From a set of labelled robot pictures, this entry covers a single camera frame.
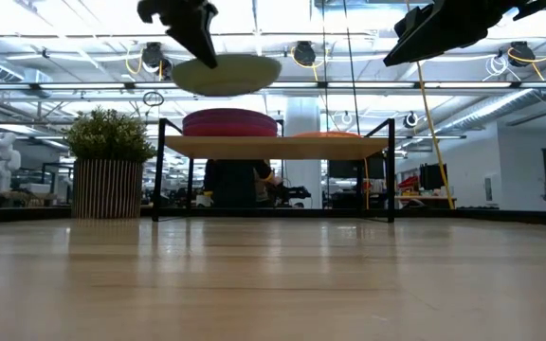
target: black cable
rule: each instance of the black cable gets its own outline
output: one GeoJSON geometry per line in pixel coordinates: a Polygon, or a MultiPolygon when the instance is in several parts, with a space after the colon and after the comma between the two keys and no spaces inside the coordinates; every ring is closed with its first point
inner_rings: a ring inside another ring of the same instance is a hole
{"type": "Polygon", "coordinates": [[[357,134],[361,136],[361,130],[359,129],[359,111],[357,110],[357,90],[355,89],[355,71],[353,68],[353,50],[351,49],[351,33],[349,32],[349,16],[347,15],[347,0],[342,0],[342,6],[345,9],[345,21],[347,23],[347,43],[349,43],[349,61],[351,62],[351,81],[353,83],[353,100],[355,102],[355,123],[357,124],[357,134]]]}

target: hanging wire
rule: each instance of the hanging wire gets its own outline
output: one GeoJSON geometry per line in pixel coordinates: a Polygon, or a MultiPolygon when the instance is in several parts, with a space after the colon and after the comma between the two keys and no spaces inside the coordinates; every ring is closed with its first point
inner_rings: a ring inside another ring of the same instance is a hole
{"type": "MultiPolygon", "coordinates": [[[[406,0],[406,7],[408,8],[408,12],[410,12],[410,0],[406,0]]],[[[423,80],[423,68],[421,67],[420,62],[416,62],[416,66],[418,66],[418,80],[421,86],[421,94],[423,95],[423,103],[425,104],[425,113],[427,114],[427,124],[428,124],[429,130],[431,131],[431,138],[433,139],[433,146],[435,146],[435,152],[437,153],[437,161],[440,166],[440,173],[442,174],[442,180],[444,181],[444,186],[446,187],[447,202],[448,202],[448,205],[450,206],[450,209],[454,209],[454,200],[452,198],[452,194],[450,193],[450,186],[447,182],[446,171],[444,170],[444,159],[442,158],[442,153],[440,152],[440,146],[437,141],[437,136],[435,135],[435,127],[433,127],[433,120],[431,119],[431,111],[428,109],[427,91],[425,90],[425,81],[423,80]]]]}
{"type": "Polygon", "coordinates": [[[538,60],[529,60],[529,59],[520,58],[512,54],[513,50],[514,50],[513,47],[509,48],[509,50],[507,51],[507,54],[509,55],[509,57],[513,58],[516,61],[520,61],[522,63],[541,63],[546,61],[546,57],[538,59],[538,60]]]}
{"type": "MultiPolygon", "coordinates": [[[[328,63],[326,61],[327,59],[327,53],[325,52],[326,51],[326,2],[325,1],[322,1],[321,2],[321,25],[322,25],[322,29],[323,29],[323,80],[324,81],[328,81],[328,63]]],[[[332,119],[332,122],[334,122],[334,117],[330,117],[330,112],[328,111],[328,85],[326,84],[326,86],[324,86],[323,88],[323,94],[324,94],[324,101],[323,101],[323,105],[325,106],[325,109],[326,109],[326,133],[329,133],[330,132],[330,119],[332,119]]],[[[332,196],[330,195],[330,160],[327,160],[326,162],[326,165],[328,166],[328,170],[326,171],[326,183],[327,183],[327,187],[328,187],[328,200],[327,200],[327,203],[328,205],[330,205],[330,201],[331,201],[331,198],[332,196]]]]}
{"type": "MultiPolygon", "coordinates": [[[[349,30],[349,15],[347,14],[347,0],[342,0],[342,7],[344,7],[344,10],[345,10],[345,23],[347,24],[347,43],[349,44],[349,61],[351,63],[351,83],[353,87],[353,101],[355,105],[355,124],[357,125],[357,135],[361,137],[361,128],[359,127],[359,109],[357,107],[357,90],[355,88],[355,69],[353,67],[353,49],[351,47],[351,32],[349,30]]],[[[366,186],[366,209],[370,209],[370,179],[368,178],[368,160],[367,159],[364,159],[364,170],[366,172],[366,181],[368,182],[368,186],[366,186]]]]}
{"type": "Polygon", "coordinates": [[[130,50],[128,49],[128,53],[125,56],[125,68],[128,69],[128,72],[131,74],[137,75],[140,73],[140,69],[142,69],[142,51],[144,51],[144,47],[140,49],[140,57],[138,60],[138,69],[134,70],[132,67],[130,67],[130,50]]]}
{"type": "Polygon", "coordinates": [[[345,9],[345,23],[347,24],[347,43],[349,44],[349,61],[351,62],[351,82],[353,85],[353,100],[355,102],[355,123],[357,124],[357,134],[361,136],[361,130],[359,128],[359,112],[357,110],[357,90],[355,89],[355,70],[353,67],[353,50],[351,49],[351,32],[349,32],[349,15],[347,14],[347,0],[342,0],[342,6],[345,9]]]}

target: table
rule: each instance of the table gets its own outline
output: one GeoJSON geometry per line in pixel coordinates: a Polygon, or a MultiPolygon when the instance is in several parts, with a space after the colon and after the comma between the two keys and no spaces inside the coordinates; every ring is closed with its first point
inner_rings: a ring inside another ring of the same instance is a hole
{"type": "MultiPolygon", "coordinates": [[[[395,174],[395,121],[387,119],[373,129],[364,138],[350,137],[230,137],[230,136],[166,136],[166,126],[182,131],[169,120],[159,120],[157,139],[157,163],[155,171],[155,197],[153,209],[153,221],[159,220],[161,208],[161,183],[163,176],[164,149],[168,147],[177,153],[190,159],[189,180],[187,194],[192,193],[193,160],[218,159],[218,160],[361,160],[384,149],[387,152],[387,174],[395,174]],[[389,136],[374,136],[382,128],[389,127],[389,136]]],[[[362,171],[363,166],[358,166],[357,188],[358,197],[362,198],[362,171]]],[[[388,188],[394,188],[394,176],[388,176],[388,188]]],[[[389,198],[388,221],[394,221],[394,195],[389,198]]],[[[362,210],[361,205],[355,208],[355,216],[362,210]]]]}

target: white sculpture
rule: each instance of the white sculpture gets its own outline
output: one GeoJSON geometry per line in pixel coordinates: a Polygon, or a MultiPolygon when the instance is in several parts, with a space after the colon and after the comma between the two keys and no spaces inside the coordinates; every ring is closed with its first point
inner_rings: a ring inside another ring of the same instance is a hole
{"type": "Polygon", "coordinates": [[[0,133],[0,193],[9,191],[12,171],[20,169],[20,153],[12,148],[13,133],[0,133]]]}

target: computer monitor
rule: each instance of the computer monitor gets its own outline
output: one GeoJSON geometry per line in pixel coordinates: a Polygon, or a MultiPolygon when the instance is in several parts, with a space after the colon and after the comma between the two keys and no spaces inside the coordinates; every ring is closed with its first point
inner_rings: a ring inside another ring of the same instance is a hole
{"type": "MultiPolygon", "coordinates": [[[[439,189],[444,186],[444,178],[440,170],[439,164],[435,165],[421,165],[420,168],[420,184],[425,190],[439,189]]],[[[447,178],[447,165],[444,164],[444,173],[447,178]]]]}
{"type": "MultiPolygon", "coordinates": [[[[337,179],[355,179],[357,177],[357,167],[361,164],[365,166],[363,160],[357,161],[328,161],[328,176],[337,179]]],[[[385,178],[385,159],[382,154],[376,154],[367,159],[368,177],[370,179],[385,178]]]]}

